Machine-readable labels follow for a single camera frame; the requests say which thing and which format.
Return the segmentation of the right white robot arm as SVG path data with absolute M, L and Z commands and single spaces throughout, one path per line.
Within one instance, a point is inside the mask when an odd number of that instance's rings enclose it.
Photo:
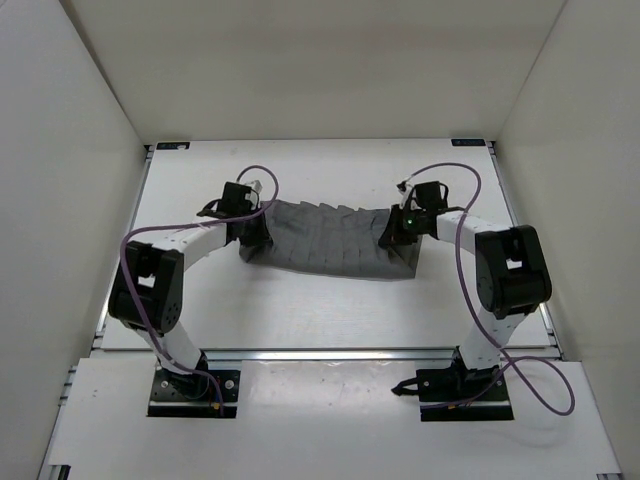
M 448 376 L 452 395 L 471 400 L 484 388 L 482 374 L 497 368 L 501 349 L 516 327 L 551 296 L 538 234 L 529 225 L 500 225 L 449 206 L 449 189 L 438 181 L 417 185 L 403 181 L 397 188 L 402 200 L 391 207 L 380 247 L 413 245 L 430 236 L 474 257 L 480 310 L 475 326 L 457 348 L 461 367 Z

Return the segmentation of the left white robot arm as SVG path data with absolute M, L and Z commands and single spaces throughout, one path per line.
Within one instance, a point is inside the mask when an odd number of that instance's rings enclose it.
M 198 213 L 194 227 L 173 230 L 153 243 L 126 243 L 126 263 L 118 267 L 108 313 L 152 347 L 185 397 L 197 398 L 209 385 L 205 355 L 180 324 L 185 273 L 233 242 L 248 247 L 270 242 L 261 190 L 257 180 L 228 182 L 222 198 Z

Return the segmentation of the grey pleated skirt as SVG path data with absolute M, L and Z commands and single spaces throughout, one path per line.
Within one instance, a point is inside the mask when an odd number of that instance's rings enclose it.
M 391 210 L 277 200 L 265 212 L 270 240 L 239 247 L 247 264 L 303 274 L 407 280 L 416 276 L 421 243 L 379 246 Z

